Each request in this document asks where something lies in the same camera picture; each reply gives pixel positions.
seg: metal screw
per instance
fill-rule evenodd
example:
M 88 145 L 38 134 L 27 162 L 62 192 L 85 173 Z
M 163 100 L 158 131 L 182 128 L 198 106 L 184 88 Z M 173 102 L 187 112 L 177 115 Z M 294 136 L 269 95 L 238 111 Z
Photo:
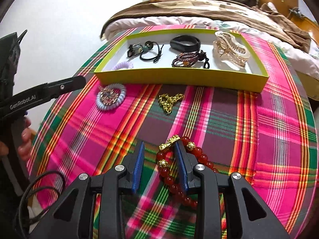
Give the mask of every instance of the metal screw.
M 241 174 L 240 174 L 239 172 L 234 172 L 234 173 L 232 174 L 232 177 L 233 177 L 234 179 L 236 179 L 236 180 L 239 180 L 239 179 L 241 178 Z
M 81 173 L 80 175 L 79 175 L 79 179 L 81 180 L 81 181 L 84 181 L 84 180 L 86 180 L 88 178 L 88 175 L 86 174 L 86 173 Z
M 203 165 L 203 164 L 197 164 L 197 165 L 195 166 L 195 168 L 196 168 L 197 170 L 199 170 L 199 171 L 202 171 L 202 170 L 205 169 L 205 165 Z
M 124 165 L 119 164 L 119 165 L 116 165 L 115 170 L 120 172 L 120 171 L 124 170 L 124 168 L 125 168 Z

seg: tablecloth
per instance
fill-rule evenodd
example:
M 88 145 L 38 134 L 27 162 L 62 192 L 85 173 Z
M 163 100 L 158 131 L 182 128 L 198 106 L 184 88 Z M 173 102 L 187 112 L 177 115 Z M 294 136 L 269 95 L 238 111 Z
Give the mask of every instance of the tablecloth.
M 313 115 L 306 93 L 279 48 L 243 34 L 269 73 L 260 94 L 214 87 L 127 84 L 124 103 L 110 112 L 95 106 L 99 81 L 93 71 L 105 55 L 129 34 L 168 28 L 205 28 L 169 25 L 134 28 L 118 34 L 101 47 L 76 73 L 87 85 L 55 101 L 34 141 L 28 162 L 33 179 L 47 170 L 64 173 L 69 185 L 80 173 L 98 175 L 146 143 L 140 188 L 123 198 L 127 238 L 193 238 L 196 213 L 169 195 L 156 165 L 158 145 L 178 134 L 202 147 L 223 174 L 240 172 L 295 238 L 307 223 L 318 170 Z M 167 116 L 159 106 L 163 93 L 182 93 Z M 177 175 L 172 155 L 171 173 Z M 57 177 L 44 184 L 61 187 Z M 50 191 L 38 193 L 46 207 L 55 200 Z M 221 196 L 223 238 L 225 213 Z M 97 198 L 94 236 L 98 228 Z

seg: jewelry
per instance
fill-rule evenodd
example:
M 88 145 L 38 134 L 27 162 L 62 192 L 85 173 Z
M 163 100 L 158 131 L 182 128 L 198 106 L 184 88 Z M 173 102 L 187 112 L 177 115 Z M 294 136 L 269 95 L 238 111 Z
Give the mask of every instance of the jewelry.
M 189 137 L 182 137 L 180 138 L 178 135 L 174 135 L 173 137 L 169 138 L 165 144 L 161 144 L 159 146 L 159 152 L 156 154 L 156 160 L 158 161 L 159 165 L 159 174 L 161 177 L 164 178 L 164 184 L 168 186 L 169 191 L 175 195 L 176 199 L 181 202 L 184 206 L 190 206 L 193 209 L 197 208 L 197 201 L 192 200 L 190 197 L 184 194 L 181 190 L 178 183 L 175 183 L 175 178 L 170 175 L 170 169 L 168 166 L 166 158 L 167 151 L 172 150 L 176 141 L 181 140 L 185 149 L 188 153 L 195 155 L 198 162 L 200 164 L 204 164 L 208 168 L 212 169 L 215 173 L 218 173 L 218 170 L 214 168 L 214 163 L 208 161 L 208 156 L 203 154 L 203 150 L 200 147 L 196 147 L 194 142 L 191 142 Z
M 174 104 L 183 99 L 185 99 L 184 94 L 178 93 L 175 96 L 169 96 L 167 93 L 165 93 L 159 96 L 159 104 L 163 107 L 163 110 L 166 111 L 167 115 L 169 115 L 172 113 Z
M 122 69 L 122 68 L 132 69 L 133 68 L 133 64 L 130 61 L 118 63 L 117 65 L 113 66 L 111 71 L 119 70 L 119 69 Z
M 238 43 L 233 35 L 223 31 L 215 32 L 217 40 L 213 42 L 214 49 L 221 60 L 228 60 L 244 68 L 250 57 L 248 49 Z
M 125 99 L 126 88 L 119 83 L 110 84 L 104 88 L 99 86 L 100 92 L 96 97 L 96 106 L 101 111 L 109 111 L 115 109 Z
M 197 61 L 203 61 L 204 63 L 204 69 L 209 69 L 209 59 L 206 56 L 206 53 L 201 50 L 200 52 L 186 52 L 179 54 L 172 62 L 172 67 L 184 67 L 184 68 L 190 68 L 192 67 Z
M 193 45 L 186 45 L 182 43 L 184 41 L 191 42 Z M 182 35 L 173 38 L 170 42 L 170 45 L 173 49 L 176 49 L 180 52 L 196 52 L 200 50 L 200 40 L 189 35 Z
M 142 55 L 149 52 L 151 49 L 153 49 L 154 44 L 156 44 L 157 48 L 158 48 L 157 56 L 152 57 L 152 58 L 143 58 Z M 140 55 L 140 59 L 142 61 L 153 61 L 154 63 L 157 63 L 162 55 L 163 46 L 164 45 L 162 45 L 162 47 L 160 48 L 160 46 L 156 42 L 153 42 L 153 41 L 146 41 L 144 46 L 142 46 L 140 43 L 130 45 L 129 50 L 127 51 L 127 57 L 132 57 L 134 55 Z

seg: black fitness band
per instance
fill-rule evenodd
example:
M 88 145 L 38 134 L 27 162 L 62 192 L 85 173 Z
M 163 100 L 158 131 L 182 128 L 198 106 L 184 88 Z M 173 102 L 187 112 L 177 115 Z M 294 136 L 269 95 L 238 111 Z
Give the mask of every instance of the black fitness band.
M 187 45 L 182 42 L 188 41 L 193 43 L 194 45 Z M 196 52 L 200 50 L 200 40 L 196 37 L 189 35 L 182 35 L 175 37 L 171 40 L 170 45 L 173 49 L 176 49 L 180 52 Z
M 154 41 L 147 41 L 147 42 L 152 42 L 152 43 L 156 44 L 159 52 L 158 52 L 157 56 L 152 57 L 152 58 L 143 58 L 142 55 L 143 55 L 145 52 L 142 52 L 142 53 L 140 54 L 140 59 L 141 59 L 142 61 L 146 61 L 146 62 L 147 62 L 147 61 L 153 61 L 154 63 L 157 63 L 157 62 L 159 61 L 161 55 L 162 55 L 162 48 L 163 48 L 164 45 L 162 45 L 162 47 L 160 48 L 160 46 L 159 46 L 156 42 L 154 42 Z

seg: red bead bracelet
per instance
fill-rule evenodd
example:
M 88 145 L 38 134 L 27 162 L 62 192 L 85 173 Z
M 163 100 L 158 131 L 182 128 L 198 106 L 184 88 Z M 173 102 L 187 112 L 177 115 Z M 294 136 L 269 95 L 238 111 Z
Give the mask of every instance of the red bead bracelet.
M 208 156 L 203 154 L 203 150 L 200 147 L 196 147 L 195 143 L 191 142 L 189 137 L 184 136 L 179 138 L 179 136 L 175 135 L 168 139 L 166 144 L 160 145 L 160 151 L 156 154 L 160 176 L 164 178 L 164 183 L 168 186 L 170 193 L 172 193 L 179 202 L 181 202 L 184 206 L 190 206 L 193 209 L 196 209 L 197 201 L 192 200 L 190 197 L 185 195 L 180 185 L 175 183 L 175 178 L 170 175 L 170 169 L 168 167 L 167 161 L 165 160 L 169 147 L 171 147 L 173 143 L 179 139 L 183 142 L 186 151 L 195 155 L 200 164 L 204 164 L 216 173 L 218 173 L 218 170 L 214 168 L 213 162 L 208 161 Z

